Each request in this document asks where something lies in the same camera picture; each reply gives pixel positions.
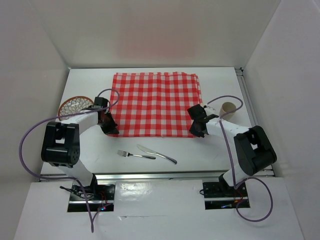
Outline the brown paper cup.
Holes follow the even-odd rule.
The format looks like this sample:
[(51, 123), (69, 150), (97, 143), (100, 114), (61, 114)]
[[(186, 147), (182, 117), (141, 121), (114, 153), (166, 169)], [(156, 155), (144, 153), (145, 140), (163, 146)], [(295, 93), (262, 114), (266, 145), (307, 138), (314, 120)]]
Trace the brown paper cup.
[(237, 107), (232, 102), (224, 102), (220, 108), (219, 116), (229, 121), (236, 111)]

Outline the patterned plate brown rim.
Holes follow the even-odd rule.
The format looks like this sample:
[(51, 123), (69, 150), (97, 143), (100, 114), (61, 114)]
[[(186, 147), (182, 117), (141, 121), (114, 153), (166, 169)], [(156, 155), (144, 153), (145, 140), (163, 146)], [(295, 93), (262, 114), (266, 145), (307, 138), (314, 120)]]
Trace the patterned plate brown rim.
[(88, 108), (94, 103), (89, 97), (74, 96), (65, 100), (58, 109), (59, 120), (67, 120), (66, 115), (79, 113), (82, 109)]

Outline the red white checkered cloth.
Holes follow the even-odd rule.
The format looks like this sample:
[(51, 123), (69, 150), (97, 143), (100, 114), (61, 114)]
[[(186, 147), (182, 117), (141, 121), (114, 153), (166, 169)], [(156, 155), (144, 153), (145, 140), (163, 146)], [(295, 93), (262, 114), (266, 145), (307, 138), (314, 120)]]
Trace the red white checkered cloth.
[(185, 72), (121, 73), (113, 76), (110, 112), (118, 138), (191, 138), (188, 109), (202, 104), (199, 77)]

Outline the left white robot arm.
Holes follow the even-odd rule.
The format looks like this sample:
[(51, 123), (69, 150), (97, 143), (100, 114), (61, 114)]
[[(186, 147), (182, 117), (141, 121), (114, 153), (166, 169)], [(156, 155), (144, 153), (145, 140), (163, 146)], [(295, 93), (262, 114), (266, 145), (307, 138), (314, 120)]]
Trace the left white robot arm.
[(88, 200), (97, 197), (102, 187), (80, 160), (80, 135), (96, 125), (106, 135), (118, 135), (118, 125), (110, 113), (110, 105), (106, 98), (96, 97), (94, 104), (82, 109), (80, 115), (61, 122), (48, 122), (45, 129), (42, 161), (59, 168), (67, 177), (74, 178), (75, 189)]

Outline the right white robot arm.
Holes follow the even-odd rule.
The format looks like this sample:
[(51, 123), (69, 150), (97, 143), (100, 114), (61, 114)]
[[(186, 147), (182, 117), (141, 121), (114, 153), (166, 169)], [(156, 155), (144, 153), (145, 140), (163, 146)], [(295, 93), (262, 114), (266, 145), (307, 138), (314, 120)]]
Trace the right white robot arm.
[(218, 186), (212, 189), (213, 193), (231, 197), (238, 184), (277, 161), (276, 152), (261, 126), (240, 126), (216, 114), (208, 115), (206, 108), (200, 104), (190, 107), (187, 112), (193, 120), (189, 129), (192, 135), (223, 138), (229, 155), (230, 144), (235, 146), (237, 164), (219, 176)]

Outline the silver fork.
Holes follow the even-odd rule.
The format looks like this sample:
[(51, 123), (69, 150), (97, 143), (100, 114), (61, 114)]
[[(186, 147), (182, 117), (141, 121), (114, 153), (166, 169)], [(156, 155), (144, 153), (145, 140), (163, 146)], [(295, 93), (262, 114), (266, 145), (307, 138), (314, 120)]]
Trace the silver fork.
[(148, 160), (155, 160), (156, 157), (154, 156), (149, 156), (149, 155), (140, 155), (140, 154), (132, 154), (129, 153), (127, 151), (123, 151), (123, 150), (118, 150), (117, 154), (121, 157), (137, 157), (137, 158), (143, 158), (143, 159), (148, 159)]

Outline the silver table knife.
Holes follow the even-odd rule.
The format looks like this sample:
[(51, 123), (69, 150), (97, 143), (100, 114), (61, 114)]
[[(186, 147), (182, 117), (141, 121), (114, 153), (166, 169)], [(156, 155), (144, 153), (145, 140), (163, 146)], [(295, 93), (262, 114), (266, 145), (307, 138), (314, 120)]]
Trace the silver table knife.
[(166, 155), (164, 155), (164, 154), (162, 154), (162, 153), (159, 153), (159, 152), (157, 152), (157, 151), (151, 150), (151, 149), (149, 149), (149, 148), (147, 148), (147, 147), (144, 147), (144, 146), (142, 146), (142, 145), (140, 145), (140, 144), (137, 144), (137, 147), (138, 147), (141, 151), (143, 151), (143, 152), (145, 152), (145, 153), (152, 154), (152, 155), (156, 155), (156, 156), (159, 156), (159, 157), (161, 157), (161, 158), (164, 158), (164, 159), (168, 160), (169, 162), (171, 162), (171, 163), (174, 164), (174, 165), (177, 165), (177, 164), (178, 164), (178, 162), (177, 162), (175, 159), (173, 159), (172, 157), (169, 157), (169, 156), (166, 156)]

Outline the aluminium front rail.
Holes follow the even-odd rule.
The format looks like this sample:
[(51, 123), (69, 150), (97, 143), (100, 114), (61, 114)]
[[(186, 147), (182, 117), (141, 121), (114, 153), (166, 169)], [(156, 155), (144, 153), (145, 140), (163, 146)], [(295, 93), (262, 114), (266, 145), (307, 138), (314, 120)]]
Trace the aluminium front rail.
[(180, 171), (180, 172), (138, 172), (138, 173), (95, 173), (98, 181), (130, 180), (180, 180), (218, 178), (223, 171)]

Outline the aluminium rail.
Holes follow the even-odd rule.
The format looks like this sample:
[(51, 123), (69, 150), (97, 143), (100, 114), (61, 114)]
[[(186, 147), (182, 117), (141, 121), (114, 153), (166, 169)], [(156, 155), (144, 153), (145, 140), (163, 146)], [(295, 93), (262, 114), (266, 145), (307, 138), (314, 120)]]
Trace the aluminium rail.
[(180, 180), (218, 178), (223, 171), (180, 171), (180, 172), (138, 172), (138, 173), (95, 173), (98, 181), (130, 180)]
[[(248, 117), (252, 126), (258, 125), (258, 119), (256, 117), (256, 113), (254, 110), (254, 106), (249, 95), (249, 90), (245, 82), (244, 70), (241, 67), (235, 67), (235, 74), (239, 83), (239, 87), (243, 96), (243, 101), (245, 104), (246, 111), (248, 113)], [(261, 173), (258, 174), (261, 177), (274, 177), (275, 173), (273, 167), (270, 165), (262, 170)]]

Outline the aluminium right side rail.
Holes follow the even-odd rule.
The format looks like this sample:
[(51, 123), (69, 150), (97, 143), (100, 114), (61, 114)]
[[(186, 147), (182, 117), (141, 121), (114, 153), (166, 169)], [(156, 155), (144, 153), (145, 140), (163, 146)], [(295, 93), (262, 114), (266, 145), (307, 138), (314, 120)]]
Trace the aluminium right side rail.
[[(235, 67), (235, 74), (239, 83), (239, 87), (243, 96), (243, 101), (245, 104), (246, 111), (248, 113), (248, 117), (252, 126), (258, 125), (258, 119), (256, 117), (256, 113), (254, 110), (254, 106), (249, 95), (249, 90), (245, 82), (244, 70), (241, 67)], [(258, 174), (261, 177), (274, 177), (275, 173), (273, 167), (270, 165), (262, 170), (261, 173)]]

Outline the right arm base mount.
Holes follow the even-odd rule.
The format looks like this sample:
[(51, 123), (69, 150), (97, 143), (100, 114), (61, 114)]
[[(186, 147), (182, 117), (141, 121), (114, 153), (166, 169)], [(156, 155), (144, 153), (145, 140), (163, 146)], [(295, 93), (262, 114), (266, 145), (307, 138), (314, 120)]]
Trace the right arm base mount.
[(238, 189), (231, 187), (222, 190), (218, 182), (203, 182), (199, 193), (204, 197), (206, 210), (250, 208), (250, 201), (246, 184), (243, 183)]

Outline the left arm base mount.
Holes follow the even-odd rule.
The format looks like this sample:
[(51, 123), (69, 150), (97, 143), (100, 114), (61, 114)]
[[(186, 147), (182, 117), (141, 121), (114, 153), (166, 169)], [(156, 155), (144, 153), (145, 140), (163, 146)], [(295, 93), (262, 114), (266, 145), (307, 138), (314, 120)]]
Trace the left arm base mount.
[[(87, 212), (87, 205), (85, 201), (85, 195), (80, 186), (72, 185), (72, 187), (59, 187), (61, 190), (65, 190), (69, 195), (69, 202), (67, 211), (69, 213), (81, 213)], [(114, 199), (115, 199), (115, 184), (98, 185), (95, 192), (88, 187), (85, 188), (87, 195), (88, 205), (90, 211), (96, 212), (100, 209), (101, 212), (113, 212), (114, 211)]]

